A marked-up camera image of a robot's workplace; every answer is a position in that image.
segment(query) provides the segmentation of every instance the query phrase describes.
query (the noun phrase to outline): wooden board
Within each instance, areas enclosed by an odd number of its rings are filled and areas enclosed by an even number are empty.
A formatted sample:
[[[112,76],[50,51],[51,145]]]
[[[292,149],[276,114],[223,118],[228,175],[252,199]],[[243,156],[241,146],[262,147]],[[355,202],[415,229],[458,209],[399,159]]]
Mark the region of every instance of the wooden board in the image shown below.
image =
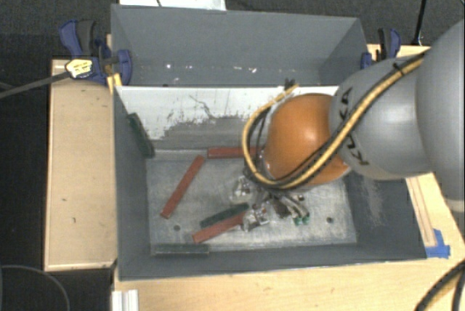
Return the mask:
[[[66,61],[54,61],[53,74]],[[44,268],[109,267],[116,259],[116,203],[107,88],[66,79],[52,85]]]

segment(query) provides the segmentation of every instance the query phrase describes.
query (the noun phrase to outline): blue tape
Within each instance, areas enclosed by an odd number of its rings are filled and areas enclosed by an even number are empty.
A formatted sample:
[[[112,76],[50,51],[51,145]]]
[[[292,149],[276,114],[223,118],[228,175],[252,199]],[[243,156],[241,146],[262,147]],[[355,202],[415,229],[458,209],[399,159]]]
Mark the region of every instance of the blue tape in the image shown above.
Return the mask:
[[[449,258],[450,257],[450,245],[444,244],[442,233],[439,230],[433,228],[434,236],[436,237],[436,246],[425,247],[426,256],[428,258]]]

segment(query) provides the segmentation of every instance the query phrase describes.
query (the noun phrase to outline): blue clamp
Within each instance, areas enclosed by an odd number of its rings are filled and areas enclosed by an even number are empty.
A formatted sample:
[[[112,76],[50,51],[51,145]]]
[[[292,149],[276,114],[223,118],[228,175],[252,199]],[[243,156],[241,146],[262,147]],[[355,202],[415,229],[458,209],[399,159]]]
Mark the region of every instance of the blue clamp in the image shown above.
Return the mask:
[[[378,29],[378,35],[379,44],[381,45],[379,60],[395,58],[402,45],[399,32],[394,28],[380,28]]]
[[[444,244],[442,233],[439,230],[433,229],[434,236],[436,237],[436,246],[428,246],[425,248],[426,256],[428,258],[449,258],[450,257],[450,245]]]
[[[95,23],[90,20],[78,22],[69,20],[58,28],[60,40],[64,47],[68,49],[73,59],[86,57],[92,60],[93,73],[84,78],[101,85],[106,85],[108,74],[102,69],[100,59],[111,57],[111,50],[103,39],[94,39],[93,28]],[[121,82],[128,85],[132,75],[132,61],[129,50],[119,50],[117,53],[119,67],[117,70],[121,74]]]
[[[360,60],[360,69],[364,70],[365,68],[371,67],[373,64],[373,58],[369,52],[364,52],[362,54],[362,59]]]

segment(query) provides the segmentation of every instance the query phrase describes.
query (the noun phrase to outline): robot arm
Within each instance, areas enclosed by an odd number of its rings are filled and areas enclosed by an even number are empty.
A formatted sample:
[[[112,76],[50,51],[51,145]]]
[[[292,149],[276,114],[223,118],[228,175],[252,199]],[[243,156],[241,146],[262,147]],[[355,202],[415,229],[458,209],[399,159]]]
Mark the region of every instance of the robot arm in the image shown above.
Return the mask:
[[[281,196],[336,179],[347,166],[371,179],[433,171],[464,231],[464,21],[425,57],[362,70],[332,99],[306,94],[284,100],[270,116],[261,158],[252,159],[254,129],[293,89],[258,109],[244,127],[249,179]]]

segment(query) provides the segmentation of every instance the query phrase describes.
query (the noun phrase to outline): gray bin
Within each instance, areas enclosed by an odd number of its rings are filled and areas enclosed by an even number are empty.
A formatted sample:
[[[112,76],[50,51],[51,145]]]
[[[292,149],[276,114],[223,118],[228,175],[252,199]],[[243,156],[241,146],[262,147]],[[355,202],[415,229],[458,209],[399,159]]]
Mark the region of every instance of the gray bin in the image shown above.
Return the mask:
[[[247,246],[242,232],[231,231],[207,241],[205,256],[155,255],[160,243],[189,243],[201,217],[228,205],[228,181],[240,174],[241,161],[207,161],[172,217],[159,217],[195,155],[238,146],[245,119],[285,78],[295,78],[302,92],[324,92],[358,70],[366,50],[358,20],[115,5],[112,38],[113,48],[130,49],[134,60],[131,86],[114,95],[121,280],[426,256],[405,182],[355,173],[309,191],[309,226],[282,222],[291,231],[282,242],[273,231],[266,245],[255,238]],[[153,143],[153,158],[138,148],[130,113]]]

